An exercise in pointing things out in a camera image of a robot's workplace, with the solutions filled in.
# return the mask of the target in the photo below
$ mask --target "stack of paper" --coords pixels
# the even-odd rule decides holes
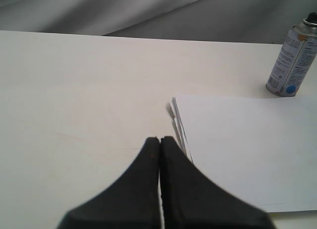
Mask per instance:
[[[181,147],[208,178],[267,212],[317,210],[313,97],[173,98]]]

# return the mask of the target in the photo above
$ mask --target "blue circle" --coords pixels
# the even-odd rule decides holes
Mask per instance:
[[[291,94],[291,93],[294,93],[295,90],[296,90],[296,86],[290,86],[286,88],[286,93]]]

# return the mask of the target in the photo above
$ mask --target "table surface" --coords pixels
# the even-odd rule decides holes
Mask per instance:
[[[116,180],[146,137],[175,136],[176,93],[272,98],[281,45],[0,31],[0,228],[55,228]],[[317,92],[317,67],[298,95]],[[272,216],[313,229],[317,213]]]

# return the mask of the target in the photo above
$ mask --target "can label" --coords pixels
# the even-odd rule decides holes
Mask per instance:
[[[317,39],[288,32],[266,87],[280,96],[294,96],[317,53]]]

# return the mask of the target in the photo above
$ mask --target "white paper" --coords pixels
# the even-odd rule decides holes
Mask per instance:
[[[186,151],[213,182],[267,212],[317,210],[317,102],[179,95]]]

